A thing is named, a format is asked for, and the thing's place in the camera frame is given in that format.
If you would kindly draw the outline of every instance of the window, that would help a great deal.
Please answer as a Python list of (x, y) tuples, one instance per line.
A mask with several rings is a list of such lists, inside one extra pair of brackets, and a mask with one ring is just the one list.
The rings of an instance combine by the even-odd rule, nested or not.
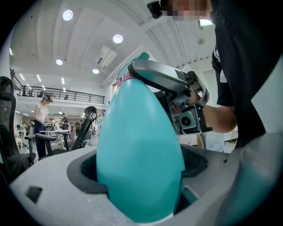
[(118, 87), (118, 82), (116, 82), (116, 83), (113, 85), (113, 93), (112, 93), (112, 96), (114, 96), (114, 94), (116, 93), (117, 87)]

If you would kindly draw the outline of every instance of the white ceiling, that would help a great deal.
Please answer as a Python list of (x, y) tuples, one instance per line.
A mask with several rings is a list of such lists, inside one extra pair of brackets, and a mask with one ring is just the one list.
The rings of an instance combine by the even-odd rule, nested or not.
[[(41, 85), (34, 78), (39, 74), (46, 87), (62, 88), (61, 77), (70, 87), (77, 80), (105, 87), (141, 51), (149, 50), (157, 61), (176, 68), (211, 56), (214, 26), (200, 30), (196, 21), (153, 19), (146, 7), (151, 1), (39, 0), (15, 26), (11, 68), (20, 82), (30, 86)], [(73, 11), (70, 21), (62, 18), (66, 9)], [(112, 41), (115, 34), (124, 37), (122, 44)], [(205, 39), (203, 45), (197, 44), (199, 38)], [(100, 68), (95, 59), (103, 46), (118, 55), (108, 67)], [(63, 65), (57, 65), (56, 59), (62, 59)], [(94, 68), (100, 70), (98, 75), (92, 73)]]

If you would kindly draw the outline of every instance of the black t-shirt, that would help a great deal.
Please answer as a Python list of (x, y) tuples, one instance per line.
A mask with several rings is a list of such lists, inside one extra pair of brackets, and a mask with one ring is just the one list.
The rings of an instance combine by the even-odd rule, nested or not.
[(68, 123), (68, 122), (69, 122), (69, 120), (68, 120), (67, 117), (64, 117), (62, 121), (63, 121), (64, 123)]
[(274, 40), (280, 37), (275, 23), (280, 13), (276, 14), (273, 3), (258, 1), (253, 4), (242, 0), (211, 0), (211, 5), (217, 45), (212, 63), (218, 84), (217, 103), (234, 106), (237, 147), (242, 147), (265, 133), (251, 99), (282, 53), (282, 42)]

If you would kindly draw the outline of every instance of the teal egg-shaped object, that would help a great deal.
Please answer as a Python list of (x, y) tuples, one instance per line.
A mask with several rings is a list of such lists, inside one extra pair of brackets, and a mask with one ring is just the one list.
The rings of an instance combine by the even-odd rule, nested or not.
[(167, 114), (142, 81), (128, 79), (116, 91), (101, 127), (96, 163), (110, 201), (134, 222), (173, 213), (184, 159)]

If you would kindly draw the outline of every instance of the pink band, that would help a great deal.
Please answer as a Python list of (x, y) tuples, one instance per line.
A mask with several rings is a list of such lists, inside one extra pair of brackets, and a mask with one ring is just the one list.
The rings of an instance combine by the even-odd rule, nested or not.
[(123, 76), (122, 76), (122, 78), (120, 78), (119, 80), (118, 80), (118, 84), (117, 84), (117, 88), (123, 83), (123, 82), (125, 82), (126, 80), (128, 80), (128, 79), (134, 79), (135, 77), (133, 77), (129, 72), (126, 72)]

